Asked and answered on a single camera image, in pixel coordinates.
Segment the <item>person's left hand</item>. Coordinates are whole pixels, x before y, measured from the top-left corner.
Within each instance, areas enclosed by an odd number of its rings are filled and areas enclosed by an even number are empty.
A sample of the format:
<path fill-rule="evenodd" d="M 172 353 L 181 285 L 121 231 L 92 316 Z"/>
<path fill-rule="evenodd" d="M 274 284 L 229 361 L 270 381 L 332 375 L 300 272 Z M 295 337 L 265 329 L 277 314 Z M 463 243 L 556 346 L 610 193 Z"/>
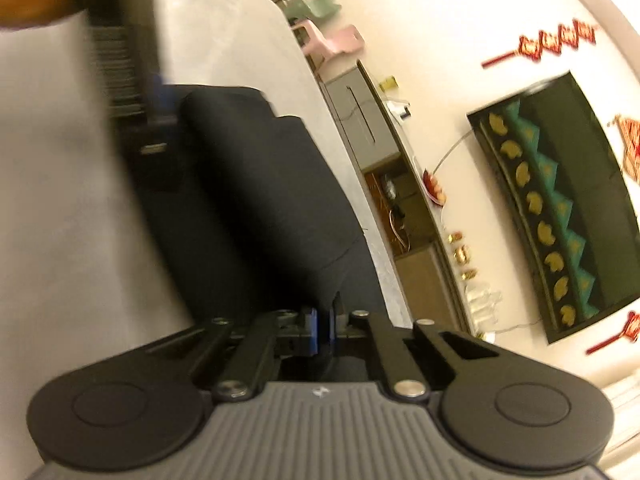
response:
<path fill-rule="evenodd" d="M 1 0 L 1 28 L 44 27 L 69 18 L 80 10 L 78 0 Z"/>

